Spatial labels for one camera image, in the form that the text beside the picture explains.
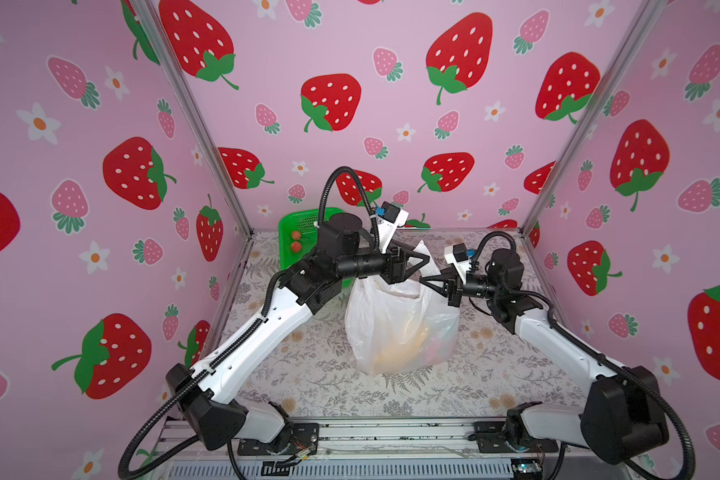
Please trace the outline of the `white lemon print plastic bag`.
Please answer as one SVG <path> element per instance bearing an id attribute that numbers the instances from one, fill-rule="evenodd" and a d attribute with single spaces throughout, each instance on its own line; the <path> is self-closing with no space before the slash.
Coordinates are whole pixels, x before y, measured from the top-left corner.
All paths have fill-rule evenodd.
<path id="1" fill-rule="evenodd" d="M 368 375 L 405 373 L 447 361 L 460 310 L 414 279 L 390 285 L 378 276 L 356 280 L 345 331 L 356 368 Z"/>

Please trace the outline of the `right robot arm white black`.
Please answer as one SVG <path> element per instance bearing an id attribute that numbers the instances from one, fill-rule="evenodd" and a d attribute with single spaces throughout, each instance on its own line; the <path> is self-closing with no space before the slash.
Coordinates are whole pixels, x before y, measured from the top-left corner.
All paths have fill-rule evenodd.
<path id="1" fill-rule="evenodd" d="M 446 247 L 444 259 L 446 268 L 422 278 L 423 285 L 454 307 L 464 299 L 485 300 L 496 322 L 542 352 L 586 395 L 581 408 L 535 401 L 510 409 L 503 436 L 511 448 L 561 441 L 615 465 L 668 442 L 655 376 L 594 351 L 556 322 L 548 299 L 523 289 L 524 266 L 516 251 L 495 250 L 485 273 L 478 272 L 477 254 L 464 244 Z"/>

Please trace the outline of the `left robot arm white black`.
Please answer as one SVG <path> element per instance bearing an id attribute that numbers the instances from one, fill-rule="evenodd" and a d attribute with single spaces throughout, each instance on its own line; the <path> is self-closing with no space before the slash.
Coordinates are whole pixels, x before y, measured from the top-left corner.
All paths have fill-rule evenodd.
<path id="1" fill-rule="evenodd" d="M 371 220 L 379 244 L 361 247 L 367 232 L 360 218 L 346 212 L 332 215 L 318 226 L 315 246 L 271 279 L 256 314 L 206 357 L 169 371 L 166 379 L 178 409 L 207 450 L 238 439 L 258 441 L 274 453 L 285 451 L 294 437 L 287 414 L 274 404 L 244 406 L 235 399 L 251 373 L 336 297 L 345 280 L 378 276 L 397 284 L 428 264 L 427 255 L 393 238 L 408 221 L 406 211 L 384 203 Z"/>

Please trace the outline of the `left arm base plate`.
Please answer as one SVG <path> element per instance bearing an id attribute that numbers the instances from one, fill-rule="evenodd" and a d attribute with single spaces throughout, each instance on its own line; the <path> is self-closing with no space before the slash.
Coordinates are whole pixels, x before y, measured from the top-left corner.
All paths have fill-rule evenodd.
<path id="1" fill-rule="evenodd" d="M 303 450 L 315 450 L 318 445 L 319 430 L 319 423 L 287 422 L 284 429 L 269 443 L 240 440 L 236 453 L 240 456 L 291 456 Z"/>

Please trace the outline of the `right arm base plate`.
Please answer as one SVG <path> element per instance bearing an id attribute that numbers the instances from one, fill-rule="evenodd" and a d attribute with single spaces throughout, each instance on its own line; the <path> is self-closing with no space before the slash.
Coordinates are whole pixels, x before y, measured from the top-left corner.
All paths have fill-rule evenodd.
<path id="1" fill-rule="evenodd" d="M 514 417 L 477 421 L 467 439 L 476 442 L 480 453 L 557 453 L 554 440 L 530 437 Z"/>

